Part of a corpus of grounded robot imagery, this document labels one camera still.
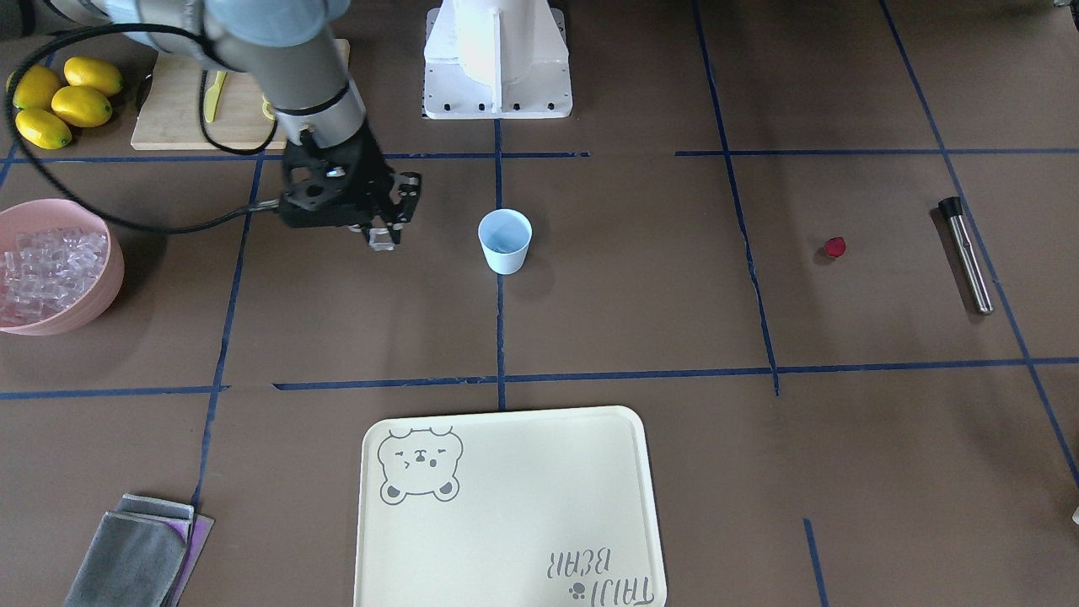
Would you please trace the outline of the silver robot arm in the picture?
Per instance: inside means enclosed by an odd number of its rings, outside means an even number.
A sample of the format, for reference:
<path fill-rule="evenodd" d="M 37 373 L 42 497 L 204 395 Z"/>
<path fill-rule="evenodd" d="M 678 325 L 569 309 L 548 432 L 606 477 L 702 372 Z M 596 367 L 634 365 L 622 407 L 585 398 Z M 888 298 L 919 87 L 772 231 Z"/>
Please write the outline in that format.
<path fill-rule="evenodd" d="M 329 28 L 347 9 L 346 1 L 4 1 L 3 39 L 51 37 L 16 77 L 78 42 L 134 35 L 162 53 L 250 74 L 269 100 L 286 138 L 278 197 L 192 226 L 147 226 L 98 210 L 106 222 L 178 235 L 270 211 L 289 227 L 346 227 L 371 249 L 392 250 L 415 215 L 421 176 L 392 170 L 371 132 Z"/>

